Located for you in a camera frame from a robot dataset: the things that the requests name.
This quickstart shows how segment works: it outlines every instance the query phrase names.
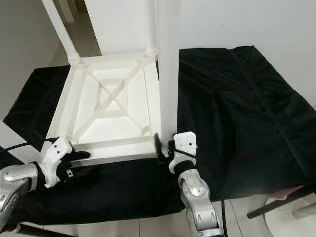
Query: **black pole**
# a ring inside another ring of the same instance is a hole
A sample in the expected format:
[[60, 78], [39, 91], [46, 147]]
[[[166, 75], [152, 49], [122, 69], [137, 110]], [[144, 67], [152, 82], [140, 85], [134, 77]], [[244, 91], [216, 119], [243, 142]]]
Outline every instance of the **black pole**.
[[247, 217], [249, 219], [252, 219], [252, 218], [255, 218], [257, 216], [260, 216], [260, 215], [263, 215], [265, 213], [267, 213], [268, 211], [272, 211], [274, 209], [277, 209], [278, 207], [280, 206], [284, 206], [290, 202], [293, 202], [297, 199], [300, 199], [308, 194], [311, 194], [313, 193], [312, 189], [306, 185], [306, 186], [303, 186], [301, 187], [300, 189], [294, 191], [293, 193], [289, 194], [287, 196], [287, 199], [284, 200], [284, 201], [279, 201], [279, 200], [276, 200], [276, 201], [273, 201], [271, 203], [269, 203], [268, 205], [264, 205], [263, 207], [260, 207], [258, 208], [257, 210], [254, 210], [252, 212], [249, 212], [247, 214]]
[[63, 233], [58, 233], [54, 231], [44, 230], [41, 228], [27, 226], [20, 224], [21, 229], [18, 231], [20, 234], [29, 235], [29, 236], [37, 236], [37, 237], [76, 237]]

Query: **black fabric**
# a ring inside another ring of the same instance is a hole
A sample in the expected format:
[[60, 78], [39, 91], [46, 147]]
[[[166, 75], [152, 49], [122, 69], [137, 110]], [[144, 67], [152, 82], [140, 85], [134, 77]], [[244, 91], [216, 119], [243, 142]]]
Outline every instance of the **black fabric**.
[[[178, 132], [184, 131], [197, 136], [196, 167], [213, 201], [316, 179], [316, 112], [254, 47], [180, 51]], [[11, 221], [88, 223], [183, 208], [176, 176], [154, 159], [74, 173], [64, 186], [24, 195]]]
[[45, 180], [45, 175], [41, 169], [41, 167], [39, 166], [39, 164], [37, 162], [32, 162], [32, 164], [35, 165], [36, 170], [38, 172], [38, 179], [36, 182], [36, 189], [37, 190], [46, 190], [47, 188], [45, 187], [46, 184], [46, 180]]
[[35, 69], [4, 123], [41, 151], [70, 66]]
[[9, 152], [2, 152], [0, 153], [0, 170], [3, 168], [6, 168], [10, 165], [21, 165], [23, 164], [21, 161], [19, 161], [16, 157], [11, 155]]

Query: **white floor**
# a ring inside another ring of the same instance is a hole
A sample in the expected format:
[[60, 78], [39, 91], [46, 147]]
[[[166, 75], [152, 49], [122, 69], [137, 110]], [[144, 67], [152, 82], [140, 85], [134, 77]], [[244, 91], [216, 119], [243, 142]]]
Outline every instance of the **white floor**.
[[[76, 22], [67, 25], [68, 33], [81, 57], [100, 56], [92, 25], [87, 15], [79, 15]], [[50, 66], [67, 65], [67, 56], [62, 45], [59, 45], [52, 57]], [[264, 205], [266, 197], [253, 195], [246, 198], [227, 200], [226, 222], [229, 237], [271, 237], [264, 225], [263, 216], [249, 220], [247, 213]], [[220, 217], [221, 204], [214, 203]], [[156, 218], [110, 221], [82, 225], [38, 226], [47, 230], [76, 235], [80, 237], [189, 237], [185, 212]], [[12, 234], [3, 233], [2, 237]]]

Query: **white pillar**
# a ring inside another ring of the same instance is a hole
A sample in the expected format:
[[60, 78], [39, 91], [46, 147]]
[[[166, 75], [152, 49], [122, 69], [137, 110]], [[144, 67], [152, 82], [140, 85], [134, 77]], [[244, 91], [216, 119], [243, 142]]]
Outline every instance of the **white pillar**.
[[146, 52], [153, 53], [157, 51], [156, 43], [156, 7], [155, 0], [145, 1], [145, 19], [146, 19]]
[[180, 1], [158, 0], [158, 60], [161, 104], [161, 141], [177, 132]]

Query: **pink object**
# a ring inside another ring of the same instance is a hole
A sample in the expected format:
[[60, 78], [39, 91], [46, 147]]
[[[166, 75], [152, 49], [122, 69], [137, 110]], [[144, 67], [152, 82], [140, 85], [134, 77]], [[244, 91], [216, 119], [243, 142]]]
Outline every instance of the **pink object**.
[[287, 196], [289, 194], [291, 194], [292, 192], [298, 190], [301, 187], [302, 186], [298, 186], [298, 187], [295, 187], [295, 188], [282, 189], [282, 190], [280, 190], [278, 192], [275, 192], [275, 193], [272, 193], [272, 194], [267, 194], [267, 196], [269, 198], [273, 198], [273, 199], [276, 199], [276, 200], [284, 201], [284, 200], [287, 199]]

